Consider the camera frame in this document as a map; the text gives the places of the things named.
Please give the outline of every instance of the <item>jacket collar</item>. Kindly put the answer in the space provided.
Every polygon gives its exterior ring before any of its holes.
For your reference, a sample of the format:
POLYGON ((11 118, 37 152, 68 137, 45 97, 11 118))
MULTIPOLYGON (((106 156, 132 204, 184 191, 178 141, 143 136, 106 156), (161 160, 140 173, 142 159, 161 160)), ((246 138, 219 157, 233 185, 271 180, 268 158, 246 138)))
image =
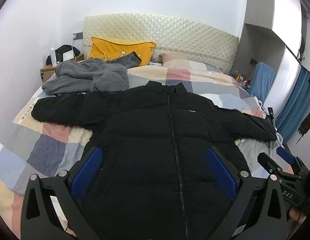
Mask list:
MULTIPOLYGON (((161 92, 164 90, 165 86, 163 86, 161 83, 156 82, 156 81, 148 81, 145 87, 153 92, 161 92)), ((184 95, 187 93, 187 90, 184 87, 183 83, 179 83, 176 86, 168 86, 168 90, 171 93, 176 93, 177 95, 184 95)))

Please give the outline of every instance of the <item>black puffer jacket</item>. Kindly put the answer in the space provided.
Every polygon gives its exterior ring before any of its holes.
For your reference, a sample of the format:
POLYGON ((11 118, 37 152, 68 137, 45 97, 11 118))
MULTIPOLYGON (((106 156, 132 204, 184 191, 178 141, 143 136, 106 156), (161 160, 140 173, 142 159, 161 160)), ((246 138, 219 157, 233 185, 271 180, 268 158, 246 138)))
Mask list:
POLYGON ((229 204, 205 151, 216 146, 248 171, 234 140, 276 140, 266 120, 219 108, 181 83, 40 99, 32 116, 93 130, 84 154, 100 147, 103 162, 77 203, 107 240, 204 239, 229 204))

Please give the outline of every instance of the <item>blue curtain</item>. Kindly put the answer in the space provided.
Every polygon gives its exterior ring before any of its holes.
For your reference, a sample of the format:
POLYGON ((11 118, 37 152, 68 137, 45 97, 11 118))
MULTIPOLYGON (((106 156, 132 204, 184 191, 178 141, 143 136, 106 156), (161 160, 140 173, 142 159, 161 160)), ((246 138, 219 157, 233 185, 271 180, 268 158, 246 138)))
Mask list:
POLYGON ((310 72, 302 67, 292 94, 275 122, 277 132, 283 137, 283 144, 289 141, 299 127, 310 103, 309 77, 310 72))

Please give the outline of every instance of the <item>jacket zipper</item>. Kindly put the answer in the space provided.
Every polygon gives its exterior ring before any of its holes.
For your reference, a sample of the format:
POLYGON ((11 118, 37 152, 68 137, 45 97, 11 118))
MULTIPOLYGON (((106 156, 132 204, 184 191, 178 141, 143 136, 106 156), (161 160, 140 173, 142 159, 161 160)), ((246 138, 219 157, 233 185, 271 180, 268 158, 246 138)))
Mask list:
POLYGON ((181 205, 182 205, 182 215, 183 215, 183 220, 184 220, 184 225, 185 225, 186 240, 190 240, 190 226, 189 226, 188 218, 186 216, 186 211, 185 211, 185 202, 184 202, 184 196, 183 196, 183 179, 182 179, 181 167, 179 163, 179 156, 178 156, 178 151, 177 151, 177 144, 176 144, 176 139, 175 139, 172 111, 171 111, 171 105, 170 105, 169 92, 167 89, 167 85, 164 86, 164 89, 166 90, 166 93, 167 93, 167 101, 168 101, 168 109, 169 109, 169 123, 170 123, 172 138, 173 138, 175 159, 176 159, 177 170, 178 170, 179 196, 180 196, 181 205))

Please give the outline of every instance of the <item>blue gripper pad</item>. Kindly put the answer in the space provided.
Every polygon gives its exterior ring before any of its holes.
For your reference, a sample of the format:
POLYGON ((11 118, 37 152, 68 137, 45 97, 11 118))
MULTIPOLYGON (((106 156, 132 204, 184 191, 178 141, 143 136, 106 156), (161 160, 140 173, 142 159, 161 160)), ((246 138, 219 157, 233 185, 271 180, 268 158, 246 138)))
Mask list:
POLYGON ((206 151, 206 160, 223 195, 234 200, 237 195, 236 181, 212 148, 206 151))
POLYGON ((279 155, 283 160, 285 160, 288 164, 293 164, 295 158, 292 154, 287 152, 283 147, 279 146, 276 149, 277 155, 279 155))
POLYGON ((102 159, 103 154, 101 149, 96 148, 76 174, 75 178, 72 180, 72 187, 70 191, 70 195, 74 200, 81 198, 84 195, 91 179, 94 177, 98 167, 100 166, 102 159))

